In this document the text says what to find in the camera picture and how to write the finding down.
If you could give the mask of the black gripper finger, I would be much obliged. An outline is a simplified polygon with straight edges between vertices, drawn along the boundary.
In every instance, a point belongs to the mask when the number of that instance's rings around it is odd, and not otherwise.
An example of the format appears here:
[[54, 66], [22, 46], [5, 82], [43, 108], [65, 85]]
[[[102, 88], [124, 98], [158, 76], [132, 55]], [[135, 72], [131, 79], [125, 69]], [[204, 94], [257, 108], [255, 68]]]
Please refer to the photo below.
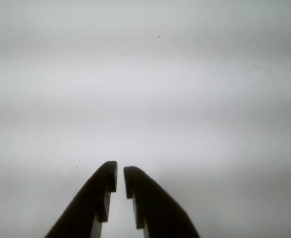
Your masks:
[[117, 162], [103, 163], [65, 208], [47, 238], [99, 238], [116, 191]]
[[136, 228], [145, 238], [199, 238], [182, 207], [148, 174], [124, 167], [126, 198], [133, 203]]

